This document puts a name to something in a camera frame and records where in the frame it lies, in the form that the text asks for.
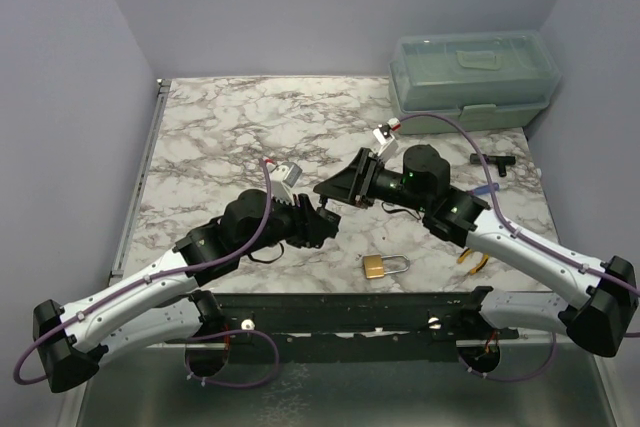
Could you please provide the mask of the brass padlock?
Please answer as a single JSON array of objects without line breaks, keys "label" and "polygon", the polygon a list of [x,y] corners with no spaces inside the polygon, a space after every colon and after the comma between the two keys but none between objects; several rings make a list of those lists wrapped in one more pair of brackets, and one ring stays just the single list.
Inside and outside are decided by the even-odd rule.
[{"label": "brass padlock", "polygon": [[411,261],[404,255],[382,256],[375,254],[362,258],[363,273],[367,280],[376,280],[385,276],[405,273],[410,266]]}]

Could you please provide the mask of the black padlock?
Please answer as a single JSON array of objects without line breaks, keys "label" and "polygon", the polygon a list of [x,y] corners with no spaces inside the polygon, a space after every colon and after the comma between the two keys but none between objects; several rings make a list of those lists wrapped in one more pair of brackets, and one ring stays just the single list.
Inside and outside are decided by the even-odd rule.
[{"label": "black padlock", "polygon": [[319,206],[317,207],[316,212],[320,217],[322,217],[324,220],[329,222],[331,225],[338,227],[341,220],[341,216],[330,211],[327,208],[328,201],[329,199],[327,197],[321,196],[319,198]]}]

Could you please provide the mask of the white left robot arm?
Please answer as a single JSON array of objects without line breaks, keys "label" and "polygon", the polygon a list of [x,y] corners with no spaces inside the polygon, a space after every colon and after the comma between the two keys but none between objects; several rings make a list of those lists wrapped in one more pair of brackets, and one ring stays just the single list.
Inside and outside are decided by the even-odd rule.
[{"label": "white left robot arm", "polygon": [[194,228],[136,274],[84,299],[34,308],[34,347],[54,393],[89,380],[102,364],[167,340],[214,340],[224,325],[203,288],[239,266],[242,256],[282,242],[322,247],[339,231],[339,215],[305,194],[292,204],[257,189],[242,192],[222,216]]}]

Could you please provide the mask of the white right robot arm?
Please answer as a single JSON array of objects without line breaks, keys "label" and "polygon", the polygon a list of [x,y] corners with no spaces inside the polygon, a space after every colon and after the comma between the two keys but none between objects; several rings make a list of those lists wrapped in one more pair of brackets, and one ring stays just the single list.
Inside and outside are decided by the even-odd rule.
[{"label": "white right robot arm", "polygon": [[638,308],[630,262],[583,255],[500,219],[487,202],[451,185],[449,163],[430,145],[406,150],[399,173],[362,148],[314,191],[360,208],[384,201],[419,211],[438,239],[486,254],[546,286],[544,292],[490,290],[460,314],[461,329],[471,338],[523,327],[565,335],[587,352],[611,358]]}]

